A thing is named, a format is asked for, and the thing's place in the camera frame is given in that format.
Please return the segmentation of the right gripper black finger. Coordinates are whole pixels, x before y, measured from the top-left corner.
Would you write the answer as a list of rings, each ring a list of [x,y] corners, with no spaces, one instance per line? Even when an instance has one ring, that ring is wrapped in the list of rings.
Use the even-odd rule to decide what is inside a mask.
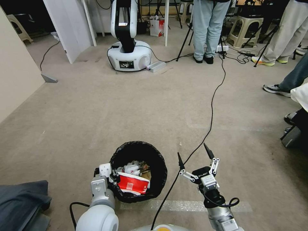
[[[179,163],[179,167],[180,167],[179,174],[181,176],[189,179],[191,182],[197,183],[197,181],[199,180],[198,176],[187,172],[179,152],[177,153],[177,156],[178,156],[178,163]]]
[[[210,150],[209,147],[205,143],[203,143],[203,145],[204,145],[205,150],[206,150],[206,152],[208,154],[208,157],[210,159],[209,174],[212,174],[212,175],[216,176],[218,165],[220,163],[220,159],[214,157],[214,154],[213,154],[212,150]]]

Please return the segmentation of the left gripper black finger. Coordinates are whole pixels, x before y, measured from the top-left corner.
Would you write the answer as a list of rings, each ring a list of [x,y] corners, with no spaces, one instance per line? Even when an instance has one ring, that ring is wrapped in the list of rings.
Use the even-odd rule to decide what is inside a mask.
[[[110,174],[110,181],[114,185],[117,185],[120,182],[120,175],[117,170],[112,169],[111,174]]]

